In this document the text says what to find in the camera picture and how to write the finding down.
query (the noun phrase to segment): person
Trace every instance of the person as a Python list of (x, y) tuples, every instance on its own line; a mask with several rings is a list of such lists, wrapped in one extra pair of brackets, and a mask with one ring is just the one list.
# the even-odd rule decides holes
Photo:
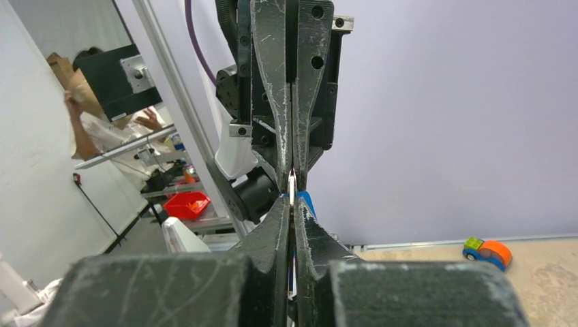
[[(102, 53), (102, 50), (92, 47), (76, 55), (72, 65), (74, 75), (64, 94), (72, 125), (69, 153), (73, 159), (89, 160), (131, 140), (158, 131), (166, 125), (154, 107), (145, 108), (114, 123), (108, 121), (81, 69), (78, 68), (79, 59), (99, 53)], [(149, 146), (157, 155), (170, 152), (159, 140), (151, 141)], [(126, 152), (110, 161), (141, 193), (157, 191), (159, 187), (151, 189), (151, 177), (158, 177), (172, 169), (171, 163), (147, 166), (138, 158), (137, 150)]]

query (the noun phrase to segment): aluminum frame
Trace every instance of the aluminum frame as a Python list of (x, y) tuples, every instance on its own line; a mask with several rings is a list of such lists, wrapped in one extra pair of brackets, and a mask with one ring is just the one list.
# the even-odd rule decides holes
[(108, 151), (106, 153), (98, 155), (97, 157), (94, 157), (92, 159), (81, 162), (81, 163), (77, 164), (76, 166), (74, 166), (74, 169), (80, 170), (80, 169), (88, 169), (90, 167), (94, 167), (94, 166), (101, 164), (105, 161), (114, 159), (115, 157), (118, 157), (124, 153), (127, 153), (128, 151), (133, 151), (133, 150), (136, 150), (142, 146), (146, 146), (154, 140), (158, 140), (160, 138), (165, 138), (166, 136), (169, 136), (170, 134), (173, 134), (176, 131), (177, 131), (177, 129), (174, 128), (174, 125), (169, 125), (163, 129), (161, 129), (160, 131), (153, 132), (153, 133), (149, 134), (148, 136), (143, 136), (137, 140), (134, 140), (134, 141), (128, 142), (127, 144), (119, 146), (116, 149), (113, 149), (111, 151)]
[(219, 112), (207, 77), (200, 68), (178, 1), (115, 0), (141, 53), (174, 126), (211, 198), (218, 217), (230, 217), (239, 238), (254, 228), (235, 219), (211, 178), (206, 162), (215, 156)]

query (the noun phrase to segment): blue object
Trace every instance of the blue object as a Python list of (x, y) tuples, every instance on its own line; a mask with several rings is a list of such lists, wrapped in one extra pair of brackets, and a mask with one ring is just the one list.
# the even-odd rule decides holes
[(311, 196), (310, 196), (309, 192), (308, 191), (301, 191), (301, 192), (297, 193), (297, 196), (300, 198), (303, 198), (305, 200), (305, 203), (307, 203), (309, 209), (311, 210), (311, 213), (313, 214), (315, 221), (318, 221), (317, 215), (315, 214), (315, 208), (313, 207), (313, 201), (311, 200)]
[(468, 257), (468, 255), (473, 255), (476, 261), (485, 261), (485, 262), (491, 262), (492, 264), (495, 264), (501, 271), (506, 271), (506, 267), (504, 267), (504, 265), (498, 261), (495, 258), (483, 258), (478, 251), (473, 250), (473, 249), (465, 249), (464, 251), (462, 251), (462, 254), (464, 257), (468, 258), (469, 260), (470, 257)]

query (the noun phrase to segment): white shirt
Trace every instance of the white shirt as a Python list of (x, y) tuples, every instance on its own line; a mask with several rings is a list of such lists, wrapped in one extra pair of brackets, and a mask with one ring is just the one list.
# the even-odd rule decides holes
[[(159, 123), (165, 126), (165, 122), (162, 120), (155, 108), (149, 107), (149, 109), (156, 113)], [(96, 146), (96, 149), (105, 153), (122, 144), (130, 142), (130, 140), (152, 132), (150, 129), (135, 122), (136, 117), (139, 116), (147, 117), (142, 111), (133, 114), (130, 122), (124, 129), (119, 129), (112, 123), (99, 119), (87, 112), (81, 114), (80, 121), (82, 122), (85, 131), (90, 136), (90, 139)], [(72, 129), (70, 133), (70, 145), (68, 147), (70, 157), (73, 159), (81, 159), (76, 151), (76, 141)], [(170, 149), (159, 141), (151, 141), (150, 145), (159, 153), (170, 152)], [(151, 173), (158, 169), (159, 166), (153, 165), (147, 167), (142, 160), (134, 159), (134, 156), (137, 155), (137, 153), (137, 150), (129, 151), (111, 159), (110, 162), (112, 162), (112, 164), (114, 164), (130, 181), (130, 183), (140, 191), (146, 185), (146, 181), (151, 177)], [(162, 164), (162, 169), (167, 170), (171, 166), (172, 165), (165, 163)]]

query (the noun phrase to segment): shelf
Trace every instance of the shelf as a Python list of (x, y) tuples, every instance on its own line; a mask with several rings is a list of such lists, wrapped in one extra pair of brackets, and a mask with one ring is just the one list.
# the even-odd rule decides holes
[(229, 234), (199, 235), (199, 238), (211, 249), (211, 251), (227, 251), (239, 242), (239, 236)]
[(154, 140), (159, 140), (160, 138), (164, 138), (164, 137), (169, 136), (170, 134), (173, 134), (176, 132), (177, 132), (176, 127), (174, 125), (169, 125), (163, 129), (159, 130), (159, 131), (142, 136), (140, 138), (137, 138), (136, 140), (132, 140), (131, 142), (128, 142), (127, 144), (123, 144), (121, 146), (118, 146), (117, 148), (114, 148), (113, 150), (102, 153), (101, 155), (99, 155), (97, 157), (94, 157), (90, 160), (86, 160), (85, 162), (79, 163), (78, 165), (74, 166), (74, 169), (77, 169), (77, 170), (78, 169), (87, 169), (87, 168), (96, 166), (96, 165), (101, 164), (105, 161), (114, 159), (115, 157), (118, 157), (124, 153), (127, 153), (129, 151), (133, 151), (133, 150), (136, 150), (142, 146), (145, 146)]
[(169, 161), (176, 161), (179, 159), (185, 159), (185, 161), (187, 161), (187, 151), (184, 150), (175, 150), (173, 152), (169, 152), (169, 153), (163, 153), (161, 155), (150, 155), (150, 157), (147, 158), (147, 160), (143, 160), (144, 163), (147, 166), (152, 166), (152, 165), (159, 165), (159, 164), (164, 164), (166, 162)]
[(183, 193), (183, 192), (197, 192), (202, 190), (203, 190), (202, 183), (196, 182), (194, 184), (167, 186), (162, 191), (143, 193), (142, 196), (145, 199), (150, 199), (156, 198), (158, 196), (168, 196), (170, 194)]
[(187, 228), (192, 232), (206, 232), (209, 230), (225, 230), (233, 228), (231, 219), (228, 217), (212, 217), (199, 220), (183, 220)]

